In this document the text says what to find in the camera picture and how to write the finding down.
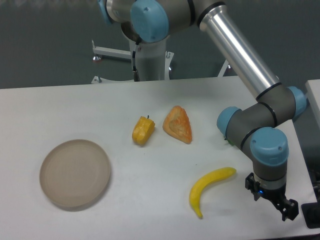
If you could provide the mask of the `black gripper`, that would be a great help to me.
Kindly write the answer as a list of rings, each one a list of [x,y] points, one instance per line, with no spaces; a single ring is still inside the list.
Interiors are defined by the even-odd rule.
[[[253,194],[254,200],[259,198],[269,200],[281,213],[282,221],[293,221],[299,214],[299,204],[294,199],[285,196],[287,175],[278,180],[265,180],[251,172],[245,178],[245,188]]]

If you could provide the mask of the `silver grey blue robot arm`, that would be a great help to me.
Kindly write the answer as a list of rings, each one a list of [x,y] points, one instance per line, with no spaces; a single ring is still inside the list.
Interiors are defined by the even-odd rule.
[[[224,109],[216,122],[226,140],[252,161],[245,188],[255,200],[270,201],[283,220],[295,219],[298,203],[285,196],[288,140],[278,126],[299,116],[307,99],[300,89],[279,82],[230,19],[226,4],[221,0],[100,0],[98,6],[104,21],[120,23],[133,42],[130,60],[136,82],[165,79],[165,52],[156,53],[154,46],[169,35],[192,25],[209,35],[256,99],[245,110]]]

